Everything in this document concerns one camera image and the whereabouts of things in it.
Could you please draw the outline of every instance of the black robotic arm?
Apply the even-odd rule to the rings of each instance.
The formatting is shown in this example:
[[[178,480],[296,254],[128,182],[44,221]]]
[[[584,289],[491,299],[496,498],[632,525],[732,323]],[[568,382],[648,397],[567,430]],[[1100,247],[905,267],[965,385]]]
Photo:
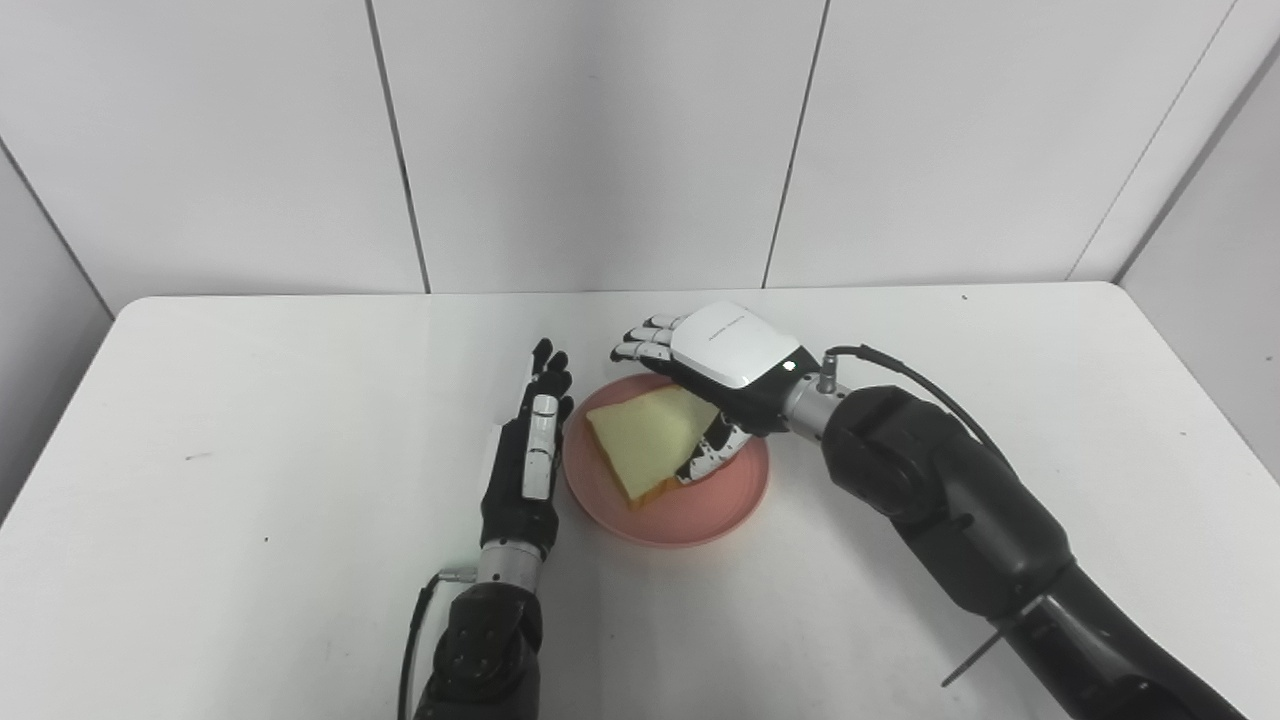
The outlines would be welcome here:
[[[657,324],[671,332],[636,328],[613,359],[672,377],[746,432],[790,429],[819,443],[832,480],[888,518],[951,600],[986,618],[993,641],[1007,641],[1071,717],[1240,717],[1098,589],[995,442],[927,378],[865,346],[831,348],[819,364],[727,302],[645,323]],[[910,377],[951,413],[893,386],[838,386],[840,355]]]

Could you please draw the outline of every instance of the black cable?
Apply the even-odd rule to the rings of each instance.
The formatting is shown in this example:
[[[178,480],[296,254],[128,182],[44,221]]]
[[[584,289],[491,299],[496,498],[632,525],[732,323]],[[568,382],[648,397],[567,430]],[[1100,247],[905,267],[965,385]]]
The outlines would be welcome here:
[[[417,650],[417,635],[422,630],[422,620],[426,618],[426,609],[431,605],[431,596],[435,594],[435,585],[440,584],[440,574],[436,573],[426,587],[417,591],[417,603],[413,605],[413,616],[408,621],[408,639],[404,641],[404,662],[401,665],[399,698],[396,707],[397,717],[408,720],[408,679],[413,674],[413,659]]]
[[[886,370],[892,370],[900,375],[906,375],[908,378],[914,380],[915,384],[928,391],[929,395],[938,398],[938,401],[942,402],[942,405],[945,405],[947,410],[950,410],[956,418],[960,419],[961,423],[965,424],[965,427],[969,428],[969,430],[973,433],[975,438],[978,438],[978,442],[980,442],[983,447],[989,450],[996,457],[1000,457],[1000,460],[1005,465],[1009,465],[1009,460],[1005,459],[1005,454],[1000,451],[1000,448],[996,446],[996,441],[991,439],[991,436],[987,434],[987,430],[982,429],[982,425],[978,424],[978,420],[974,420],[973,415],[965,413],[965,409],[961,407],[960,404],[956,402],[955,400],[951,400],[951,396],[947,395],[942,388],[933,384],[929,380],[929,378],[925,378],[920,373],[916,373],[915,370],[909,368],[906,363],[902,363],[901,360],[893,357],[892,355],[886,355],[879,350],[876,350],[874,347],[869,347],[865,345],[859,345],[859,346],[837,345],[827,350],[827,355],[852,355],[859,360],[865,360],[873,365],[879,365]]]

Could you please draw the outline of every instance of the wall seam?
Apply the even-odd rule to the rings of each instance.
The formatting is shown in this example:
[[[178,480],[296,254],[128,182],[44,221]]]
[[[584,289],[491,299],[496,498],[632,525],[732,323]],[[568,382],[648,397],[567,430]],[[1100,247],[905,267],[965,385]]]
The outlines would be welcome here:
[[[49,227],[54,231],[54,236],[58,238],[58,242],[63,246],[63,251],[67,252],[67,256],[70,258],[72,264],[76,266],[76,272],[79,273],[81,278],[84,281],[84,284],[88,286],[88,290],[93,293],[93,297],[97,299],[97,304],[102,306],[102,311],[106,313],[106,316],[110,318],[111,322],[115,322],[115,313],[111,311],[110,305],[106,304],[106,299],[102,297],[101,291],[97,290],[97,283],[93,282],[93,278],[90,277],[88,270],[84,269],[84,263],[81,263],[79,255],[76,255],[76,251],[72,249],[70,243],[67,242],[67,236],[64,236],[63,229],[58,227],[58,223],[54,220],[54,217],[49,213],[49,208],[46,208],[45,201],[40,199],[40,193],[37,193],[36,187],[31,184],[31,178],[27,177],[27,173],[23,172],[22,165],[18,164],[18,158],[15,158],[13,151],[9,150],[9,145],[5,143],[4,137],[0,137],[0,152],[4,154],[5,159],[9,161],[9,165],[13,167],[13,170],[18,173],[18,179],[22,181],[23,187],[27,188],[27,192],[31,195],[31,199],[36,202],[36,208],[40,209],[40,214],[45,217],[45,222],[49,223]]]

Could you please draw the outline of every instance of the white table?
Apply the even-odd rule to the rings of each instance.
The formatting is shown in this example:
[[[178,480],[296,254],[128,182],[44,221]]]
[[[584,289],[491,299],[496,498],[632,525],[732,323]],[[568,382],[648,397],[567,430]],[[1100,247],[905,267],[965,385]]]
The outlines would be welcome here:
[[[136,302],[0,528],[0,717],[392,717],[415,591],[476,556],[484,450],[534,341],[585,397],[634,372],[605,357],[631,324],[719,297],[946,387],[1134,620],[1280,716],[1280,488],[1091,283]],[[756,515],[687,551],[616,539],[561,488],[543,717],[1062,716],[1005,647],[940,689],[986,625],[814,446],[769,450]]]

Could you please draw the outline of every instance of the robot forearm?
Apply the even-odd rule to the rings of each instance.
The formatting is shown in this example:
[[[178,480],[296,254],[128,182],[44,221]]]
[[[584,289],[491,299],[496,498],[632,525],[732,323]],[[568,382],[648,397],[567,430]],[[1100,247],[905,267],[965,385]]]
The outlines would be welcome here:
[[[832,396],[796,393],[788,421],[820,442],[832,480],[888,516],[951,600],[986,618],[1069,715],[1240,717],[1089,580],[1057,520],[954,416],[896,387],[838,393],[829,413]]]

